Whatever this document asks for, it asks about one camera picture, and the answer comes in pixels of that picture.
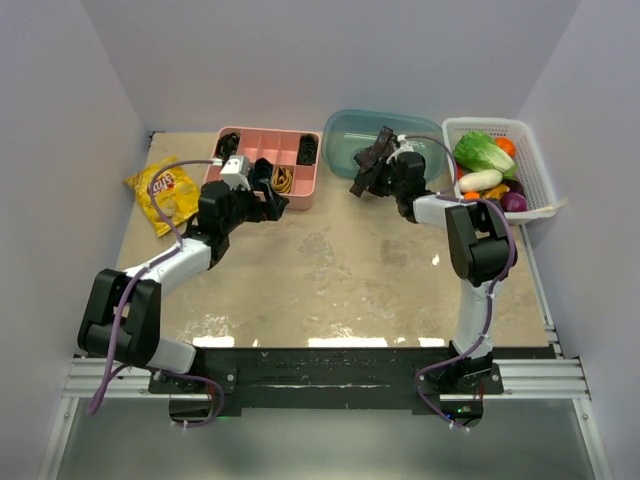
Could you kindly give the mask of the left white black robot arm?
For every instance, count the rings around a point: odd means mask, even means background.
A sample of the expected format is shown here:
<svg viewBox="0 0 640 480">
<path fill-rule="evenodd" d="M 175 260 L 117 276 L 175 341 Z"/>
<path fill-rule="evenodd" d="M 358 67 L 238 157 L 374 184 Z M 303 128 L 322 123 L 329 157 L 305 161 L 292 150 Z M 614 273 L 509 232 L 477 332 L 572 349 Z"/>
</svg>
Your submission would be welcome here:
<svg viewBox="0 0 640 480">
<path fill-rule="evenodd" d="M 109 362 L 172 371 L 183 391 L 200 390 L 207 368 L 196 361 L 195 346 L 162 336 L 162 300 L 216 266 L 237 227 L 281 218 L 289 201 L 274 190 L 273 172 L 264 158 L 230 157 L 219 179 L 202 186 L 198 211 L 171 248 L 124 271 L 100 271 L 78 332 L 79 348 Z"/>
</svg>

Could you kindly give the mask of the dark brown patterned tie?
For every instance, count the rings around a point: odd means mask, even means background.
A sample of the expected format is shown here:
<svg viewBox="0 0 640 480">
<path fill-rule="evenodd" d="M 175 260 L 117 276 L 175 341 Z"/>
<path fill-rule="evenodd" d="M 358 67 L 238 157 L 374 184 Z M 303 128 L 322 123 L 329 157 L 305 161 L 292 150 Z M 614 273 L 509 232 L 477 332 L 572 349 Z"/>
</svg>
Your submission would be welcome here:
<svg viewBox="0 0 640 480">
<path fill-rule="evenodd" d="M 381 130 L 392 130 L 392 129 L 389 127 L 383 126 Z M 354 156 L 354 160 L 358 165 L 358 172 L 354 178 L 353 184 L 350 188 L 350 192 L 356 197 L 357 197 L 357 175 L 359 173 L 364 173 L 369 170 L 372 170 L 372 168 L 374 167 L 373 157 L 372 157 L 372 146 L 365 148 L 364 150 L 360 151 L 358 154 Z"/>
</svg>

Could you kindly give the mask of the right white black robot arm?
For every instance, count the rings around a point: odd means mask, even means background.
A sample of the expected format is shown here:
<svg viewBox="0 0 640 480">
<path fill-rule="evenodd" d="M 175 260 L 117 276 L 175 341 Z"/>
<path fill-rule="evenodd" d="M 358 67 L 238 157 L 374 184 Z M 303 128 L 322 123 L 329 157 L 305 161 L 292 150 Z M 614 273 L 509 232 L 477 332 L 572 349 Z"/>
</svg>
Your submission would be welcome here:
<svg viewBox="0 0 640 480">
<path fill-rule="evenodd" d="M 491 200 L 469 201 L 426 188 L 425 158 L 384 126 L 373 145 L 355 155 L 359 170 L 350 192 L 395 199 L 398 212 L 414 224 L 446 229 L 450 261 L 461 280 L 459 319 L 451 358 L 417 372 L 420 385 L 469 392 L 491 373 L 490 340 L 495 298 L 517 250 L 501 207 Z"/>
</svg>

